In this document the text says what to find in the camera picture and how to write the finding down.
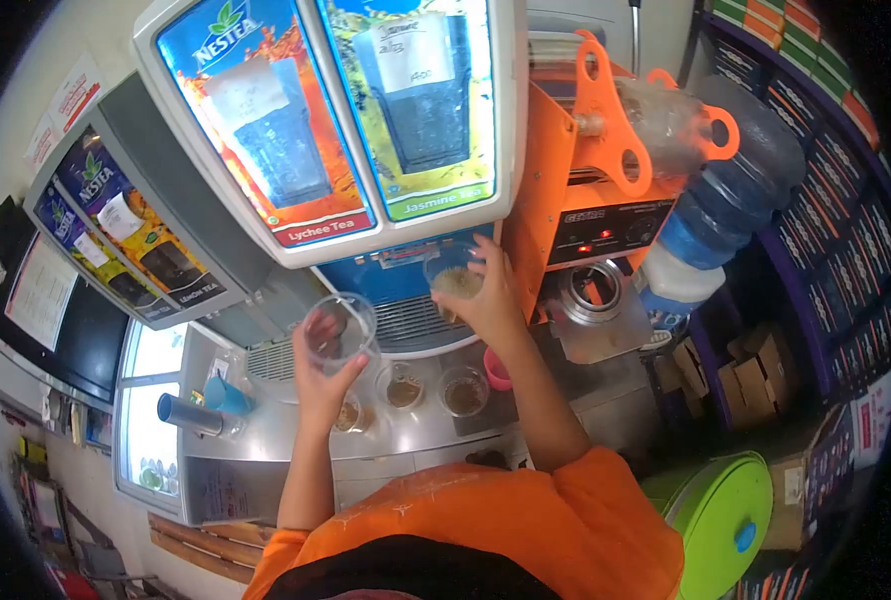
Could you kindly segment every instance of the dispenser panel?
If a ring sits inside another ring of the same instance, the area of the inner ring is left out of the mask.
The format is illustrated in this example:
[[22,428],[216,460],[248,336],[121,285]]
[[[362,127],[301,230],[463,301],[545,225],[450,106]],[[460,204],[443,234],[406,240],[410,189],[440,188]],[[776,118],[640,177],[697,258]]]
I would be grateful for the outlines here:
[[108,241],[183,308],[225,292],[135,189],[91,126],[59,163],[55,179]]
[[294,2],[203,0],[156,47],[281,246],[375,227]]
[[495,193],[486,0],[319,0],[393,221]]
[[175,314],[175,308],[128,270],[49,185],[35,214],[60,246],[127,306],[149,322]]

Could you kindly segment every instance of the person's right hand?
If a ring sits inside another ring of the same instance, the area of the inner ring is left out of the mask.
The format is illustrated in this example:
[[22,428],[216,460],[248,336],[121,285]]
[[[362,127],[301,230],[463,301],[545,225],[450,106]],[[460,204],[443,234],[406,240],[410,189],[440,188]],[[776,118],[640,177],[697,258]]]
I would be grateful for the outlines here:
[[482,341],[505,361],[509,352],[531,340],[513,287],[509,258],[485,235],[474,234],[479,245],[476,258],[486,264],[469,262],[468,270],[485,277],[482,290],[471,299],[461,299],[443,292],[432,292],[432,301],[462,317]]

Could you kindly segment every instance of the green bucket lid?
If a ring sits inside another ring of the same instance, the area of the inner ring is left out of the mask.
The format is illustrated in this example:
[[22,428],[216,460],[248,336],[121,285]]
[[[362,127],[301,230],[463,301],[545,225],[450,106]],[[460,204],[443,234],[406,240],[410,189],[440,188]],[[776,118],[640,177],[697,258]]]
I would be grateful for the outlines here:
[[681,490],[665,522],[682,535],[683,600],[715,600],[755,558],[772,516],[769,467],[755,452],[710,462]]

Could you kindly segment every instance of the small green container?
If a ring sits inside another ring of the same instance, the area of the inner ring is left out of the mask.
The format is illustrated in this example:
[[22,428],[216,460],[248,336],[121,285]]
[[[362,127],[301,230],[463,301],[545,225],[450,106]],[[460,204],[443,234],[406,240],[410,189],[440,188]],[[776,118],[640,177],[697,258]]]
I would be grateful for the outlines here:
[[657,475],[642,490],[682,536],[681,600],[716,600],[755,558],[772,516],[769,466],[755,452]]

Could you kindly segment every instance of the blue cup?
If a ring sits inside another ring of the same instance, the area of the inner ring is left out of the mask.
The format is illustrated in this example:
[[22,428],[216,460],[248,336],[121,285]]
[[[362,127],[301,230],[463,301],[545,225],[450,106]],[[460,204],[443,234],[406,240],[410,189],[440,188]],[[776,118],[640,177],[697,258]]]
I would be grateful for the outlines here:
[[244,417],[252,412],[252,398],[218,375],[205,383],[205,406],[212,410]]

